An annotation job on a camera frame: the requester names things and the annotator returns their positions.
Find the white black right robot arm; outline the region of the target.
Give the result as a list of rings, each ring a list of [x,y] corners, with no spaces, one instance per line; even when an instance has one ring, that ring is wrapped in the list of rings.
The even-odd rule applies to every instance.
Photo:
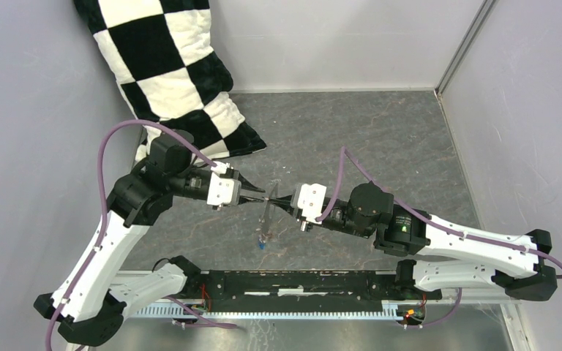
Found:
[[[355,186],[347,201],[326,196],[320,184],[301,184],[292,195],[269,195],[269,204],[294,216],[301,230],[322,227],[362,238],[399,257],[393,287],[402,298],[420,291],[500,287],[510,298],[548,301],[558,288],[545,256],[552,241],[545,230],[514,237],[409,211],[373,182]]]

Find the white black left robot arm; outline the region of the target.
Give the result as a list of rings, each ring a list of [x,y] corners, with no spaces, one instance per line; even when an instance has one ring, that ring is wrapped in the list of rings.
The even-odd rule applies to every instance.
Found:
[[[215,208],[254,203],[259,188],[237,170],[219,162],[209,170],[194,165],[193,136],[161,134],[147,157],[102,193],[102,216],[96,233],[66,281],[55,292],[39,295],[34,308],[69,343],[98,347],[123,322],[168,296],[195,296],[201,271],[185,257],[131,283],[111,287],[134,245],[149,231],[175,197],[203,200]]]

